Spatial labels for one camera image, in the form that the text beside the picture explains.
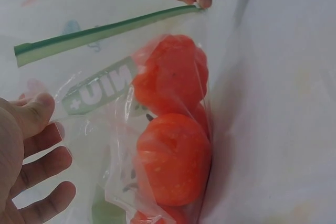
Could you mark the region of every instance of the fingernail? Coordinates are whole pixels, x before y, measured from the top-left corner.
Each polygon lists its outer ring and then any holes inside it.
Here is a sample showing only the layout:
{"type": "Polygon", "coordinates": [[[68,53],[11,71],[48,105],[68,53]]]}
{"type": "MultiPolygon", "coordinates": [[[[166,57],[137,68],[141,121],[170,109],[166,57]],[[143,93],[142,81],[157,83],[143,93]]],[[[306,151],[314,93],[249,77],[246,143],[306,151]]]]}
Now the fingernail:
{"type": "Polygon", "coordinates": [[[36,103],[41,104],[42,106],[48,107],[52,105],[54,101],[50,94],[41,93],[41,94],[38,94],[31,102],[36,102],[36,103]]]}
{"type": "Polygon", "coordinates": [[[211,0],[199,0],[199,5],[202,8],[209,8],[211,6],[211,0]]]}

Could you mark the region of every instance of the green printed logo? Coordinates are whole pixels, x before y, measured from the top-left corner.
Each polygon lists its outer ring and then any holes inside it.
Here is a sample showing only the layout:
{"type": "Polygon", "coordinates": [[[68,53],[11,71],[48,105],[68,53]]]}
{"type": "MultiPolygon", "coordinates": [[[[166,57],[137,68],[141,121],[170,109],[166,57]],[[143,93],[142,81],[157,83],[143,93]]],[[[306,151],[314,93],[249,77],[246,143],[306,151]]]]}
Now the green printed logo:
{"type": "Polygon", "coordinates": [[[89,113],[125,94],[136,73],[135,63],[127,57],[72,87],[62,100],[63,107],[69,115],[89,113]]]}

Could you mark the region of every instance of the zipper strip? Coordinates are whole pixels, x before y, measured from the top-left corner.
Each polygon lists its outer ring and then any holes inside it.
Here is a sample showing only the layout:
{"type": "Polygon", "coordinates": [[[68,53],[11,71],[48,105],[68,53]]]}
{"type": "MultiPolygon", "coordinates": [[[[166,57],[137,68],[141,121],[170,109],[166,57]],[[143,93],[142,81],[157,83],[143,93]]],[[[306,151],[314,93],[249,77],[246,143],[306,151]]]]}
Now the zipper strip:
{"type": "Polygon", "coordinates": [[[118,35],[126,31],[131,31],[160,20],[187,13],[196,13],[201,10],[202,9],[196,5],[175,7],[118,23],[61,35],[35,43],[24,43],[14,47],[17,66],[22,67],[34,61],[118,35]]]}

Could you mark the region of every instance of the frozen tomato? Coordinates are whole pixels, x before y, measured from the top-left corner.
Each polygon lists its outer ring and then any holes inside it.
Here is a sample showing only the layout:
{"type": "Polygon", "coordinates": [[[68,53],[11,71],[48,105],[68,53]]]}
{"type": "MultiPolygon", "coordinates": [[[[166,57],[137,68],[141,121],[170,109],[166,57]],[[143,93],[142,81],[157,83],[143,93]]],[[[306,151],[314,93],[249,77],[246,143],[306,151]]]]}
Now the frozen tomato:
{"type": "Polygon", "coordinates": [[[160,115],[137,142],[134,168],[140,193],[160,205],[189,204],[205,186],[210,160],[210,143],[194,119],[160,115]]]}
{"type": "Polygon", "coordinates": [[[160,216],[147,216],[137,211],[131,220],[131,224],[167,224],[167,220],[170,221],[171,219],[174,219],[176,224],[187,224],[186,217],[181,210],[171,207],[162,207],[162,209],[170,216],[169,219],[160,216]]]}
{"type": "Polygon", "coordinates": [[[205,96],[206,56],[187,36],[165,35],[149,42],[133,58],[139,64],[132,82],[134,95],[154,114],[194,111],[205,96]]]}
{"type": "Polygon", "coordinates": [[[204,107],[199,103],[192,113],[192,117],[202,126],[207,137],[210,139],[210,120],[206,115],[204,107]]]}

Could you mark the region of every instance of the tomato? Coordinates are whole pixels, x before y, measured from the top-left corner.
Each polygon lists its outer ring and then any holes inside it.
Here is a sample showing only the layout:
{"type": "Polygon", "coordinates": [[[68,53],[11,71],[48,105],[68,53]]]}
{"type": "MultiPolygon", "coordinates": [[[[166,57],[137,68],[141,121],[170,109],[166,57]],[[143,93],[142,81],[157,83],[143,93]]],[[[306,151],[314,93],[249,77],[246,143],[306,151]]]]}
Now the tomato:
{"type": "Polygon", "coordinates": [[[192,113],[192,118],[195,119],[202,126],[205,134],[210,139],[210,121],[206,115],[204,107],[200,103],[196,107],[195,111],[192,113]]]}
{"type": "MultiPolygon", "coordinates": [[[[177,208],[162,207],[162,209],[175,220],[176,224],[187,224],[186,216],[177,208]]],[[[160,216],[146,216],[140,211],[137,211],[131,220],[131,224],[167,224],[165,218],[160,216]]]]}
{"type": "Polygon", "coordinates": [[[206,56],[187,36],[165,35],[132,57],[140,64],[132,82],[135,98],[154,114],[194,111],[205,96],[206,56]]]}
{"type": "Polygon", "coordinates": [[[193,202],[204,189],[211,146],[202,127],[181,114],[160,115],[137,142],[139,192],[165,206],[193,202]]]}

